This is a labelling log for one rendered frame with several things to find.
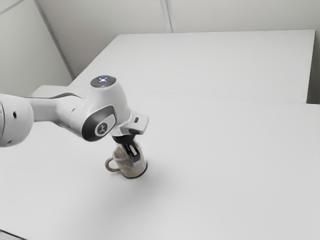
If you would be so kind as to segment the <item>grey patterned mug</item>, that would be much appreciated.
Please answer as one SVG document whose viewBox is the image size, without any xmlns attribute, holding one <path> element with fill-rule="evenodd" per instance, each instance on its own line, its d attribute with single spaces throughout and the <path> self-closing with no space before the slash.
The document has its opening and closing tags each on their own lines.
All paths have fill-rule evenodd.
<svg viewBox="0 0 320 240">
<path fill-rule="evenodd" d="M 138 157 L 138 161 L 134 161 L 125 148 L 121 144 L 117 144 L 112 156 L 105 162 L 105 168 L 109 172 L 121 172 L 126 178 L 133 179 L 141 176 L 147 170 L 148 162 L 144 157 L 141 145 L 135 140 L 133 142 L 137 148 L 133 152 L 137 153 L 135 157 Z"/>
</svg>

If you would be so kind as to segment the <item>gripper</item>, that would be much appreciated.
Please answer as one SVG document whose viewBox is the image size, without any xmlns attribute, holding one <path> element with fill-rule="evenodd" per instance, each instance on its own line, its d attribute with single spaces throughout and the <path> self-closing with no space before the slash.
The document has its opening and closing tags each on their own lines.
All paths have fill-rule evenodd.
<svg viewBox="0 0 320 240">
<path fill-rule="evenodd" d="M 137 147 L 137 144 L 134 141 L 135 134 L 114 136 L 112 139 L 117 143 L 123 146 L 124 150 L 128 154 L 129 158 L 133 163 L 136 163 L 140 160 L 140 151 Z"/>
</svg>

